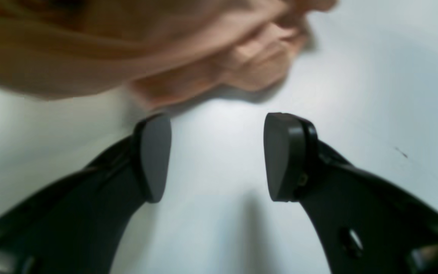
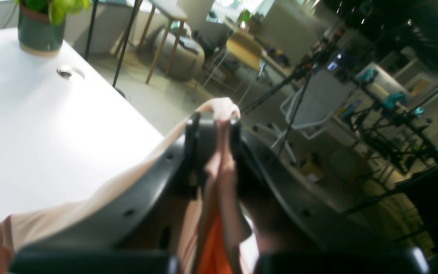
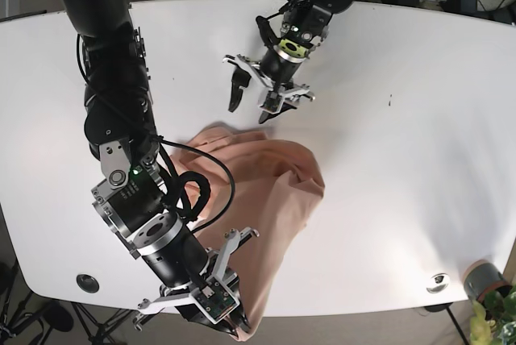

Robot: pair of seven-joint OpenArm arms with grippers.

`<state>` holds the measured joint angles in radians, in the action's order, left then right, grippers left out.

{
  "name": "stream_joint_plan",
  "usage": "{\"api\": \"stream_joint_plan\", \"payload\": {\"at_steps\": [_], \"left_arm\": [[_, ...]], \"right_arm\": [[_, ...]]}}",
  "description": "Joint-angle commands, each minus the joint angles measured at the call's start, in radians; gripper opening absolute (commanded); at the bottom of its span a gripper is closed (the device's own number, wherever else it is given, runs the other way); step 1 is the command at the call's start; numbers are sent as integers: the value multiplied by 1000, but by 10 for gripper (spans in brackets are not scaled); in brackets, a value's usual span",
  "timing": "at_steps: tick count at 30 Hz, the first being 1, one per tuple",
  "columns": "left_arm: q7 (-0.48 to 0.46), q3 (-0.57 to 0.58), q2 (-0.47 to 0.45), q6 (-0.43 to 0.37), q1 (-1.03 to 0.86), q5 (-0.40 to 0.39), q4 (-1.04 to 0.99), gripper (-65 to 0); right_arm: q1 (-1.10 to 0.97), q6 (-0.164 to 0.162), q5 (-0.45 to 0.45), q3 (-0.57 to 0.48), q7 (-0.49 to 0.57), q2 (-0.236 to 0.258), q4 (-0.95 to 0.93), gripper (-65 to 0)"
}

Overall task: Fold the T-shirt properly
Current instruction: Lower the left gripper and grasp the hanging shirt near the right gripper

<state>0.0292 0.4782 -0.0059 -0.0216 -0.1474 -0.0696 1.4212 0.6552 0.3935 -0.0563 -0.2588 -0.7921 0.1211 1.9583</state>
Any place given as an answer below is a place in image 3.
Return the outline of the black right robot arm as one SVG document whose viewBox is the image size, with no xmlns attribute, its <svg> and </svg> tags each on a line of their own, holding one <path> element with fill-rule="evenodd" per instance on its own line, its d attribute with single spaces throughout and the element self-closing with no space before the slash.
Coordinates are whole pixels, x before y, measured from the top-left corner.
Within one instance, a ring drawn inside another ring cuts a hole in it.
<svg viewBox="0 0 516 345">
<path fill-rule="evenodd" d="M 189 229 L 210 200 L 210 183 L 201 173 L 178 172 L 157 134 L 144 39 L 127 1 L 62 1 L 77 32 L 85 137 L 104 176 L 92 191 L 94 208 L 161 283 L 157 299 L 139 303 L 136 324 L 173 307 L 229 335 L 249 332 L 239 278 L 228 262 L 256 231 L 228 231 L 213 250 Z"/>
</svg>

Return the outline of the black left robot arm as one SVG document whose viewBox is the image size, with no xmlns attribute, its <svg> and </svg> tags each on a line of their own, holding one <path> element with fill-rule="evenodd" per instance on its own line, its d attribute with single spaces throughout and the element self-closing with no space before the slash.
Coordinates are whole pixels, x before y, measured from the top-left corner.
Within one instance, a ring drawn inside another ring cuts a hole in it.
<svg viewBox="0 0 516 345">
<path fill-rule="evenodd" d="M 298 84 L 295 73 L 327 38 L 332 18 L 348 9 L 355 0 L 286 0 L 276 12 L 281 28 L 271 27 L 273 17 L 256 16 L 260 39 L 266 52 L 259 60 L 244 55 L 224 57 L 234 66 L 228 110 L 239 107 L 244 90 L 252 81 L 262 88 L 258 102 L 260 123 L 298 108 L 302 99 L 315 99 L 307 84 Z"/>
</svg>

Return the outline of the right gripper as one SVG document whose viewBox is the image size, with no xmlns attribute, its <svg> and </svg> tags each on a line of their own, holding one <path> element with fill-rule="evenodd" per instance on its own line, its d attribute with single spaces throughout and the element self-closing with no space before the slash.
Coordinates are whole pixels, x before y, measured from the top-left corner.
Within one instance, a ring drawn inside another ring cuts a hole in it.
<svg viewBox="0 0 516 345">
<path fill-rule="evenodd" d="M 229 267 L 231 255 L 252 237 L 255 228 L 230 229 L 218 251 L 206 250 L 193 236 L 161 236 L 149 242 L 149 267 L 162 281 L 160 296 L 144 298 L 133 326 L 142 331 L 158 314 L 177 309 L 190 322 L 241 322 L 239 276 Z"/>
</svg>

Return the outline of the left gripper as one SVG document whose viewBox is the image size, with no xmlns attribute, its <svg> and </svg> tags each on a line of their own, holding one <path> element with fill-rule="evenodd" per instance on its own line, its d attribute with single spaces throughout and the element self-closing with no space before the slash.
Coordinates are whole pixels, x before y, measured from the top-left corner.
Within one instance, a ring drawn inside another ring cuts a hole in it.
<svg viewBox="0 0 516 345">
<path fill-rule="evenodd" d="M 235 69 L 231 77 L 231 96 L 228 110 L 233 113 L 243 97 L 243 91 L 249 86 L 251 78 L 263 89 L 258 107 L 261 114 L 259 124 L 276 118 L 288 110 L 296 110 L 302 98 L 312 102 L 315 95 L 307 84 L 297 84 L 294 74 L 302 63 L 308 59 L 310 46 L 284 36 L 261 35 L 266 52 L 260 60 L 251 60 L 246 56 L 225 55 L 223 61 L 232 64 Z"/>
</svg>

